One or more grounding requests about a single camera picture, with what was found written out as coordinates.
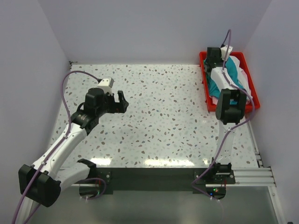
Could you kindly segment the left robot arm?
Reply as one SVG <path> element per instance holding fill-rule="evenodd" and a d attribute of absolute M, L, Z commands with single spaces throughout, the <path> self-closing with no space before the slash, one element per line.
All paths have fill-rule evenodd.
<path fill-rule="evenodd" d="M 50 207 L 60 193 L 84 180 L 92 183 L 96 180 L 96 164 L 80 159 L 69 169 L 60 172 L 60 168 L 75 147 L 98 125 L 99 119 L 106 113 L 125 113 L 129 103 L 123 91 L 118 91 L 118 101 L 114 95 L 102 88 L 91 88 L 85 95 L 76 112 L 71 115 L 71 122 L 43 156 L 31 166 L 23 165 L 19 171 L 20 192 L 23 196 Z"/>

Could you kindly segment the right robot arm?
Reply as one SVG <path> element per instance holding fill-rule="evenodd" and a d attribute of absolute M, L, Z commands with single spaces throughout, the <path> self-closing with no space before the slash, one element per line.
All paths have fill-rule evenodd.
<path fill-rule="evenodd" d="M 217 152 L 212 158 L 210 169 L 202 179 L 206 183 L 223 183 L 232 175 L 231 151 L 235 136 L 234 126 L 244 117 L 247 95 L 238 89 L 229 76 L 225 62 L 232 48 L 228 46 L 208 47 L 204 71 L 215 82 L 220 91 L 215 116 L 219 122 Z"/>

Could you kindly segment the teal t shirt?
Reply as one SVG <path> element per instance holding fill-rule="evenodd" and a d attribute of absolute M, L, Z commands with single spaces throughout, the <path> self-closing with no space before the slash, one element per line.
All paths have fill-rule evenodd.
<path fill-rule="evenodd" d="M 229 56 L 225 66 L 228 75 L 231 77 L 234 83 L 238 85 L 240 88 L 245 89 L 248 92 L 248 94 L 252 96 L 251 90 L 249 88 L 248 77 L 245 71 L 240 67 L 240 60 L 235 56 Z M 220 91 L 216 83 L 211 78 L 209 78 L 208 75 L 206 76 L 206 78 L 210 97 L 214 96 L 219 98 Z"/>

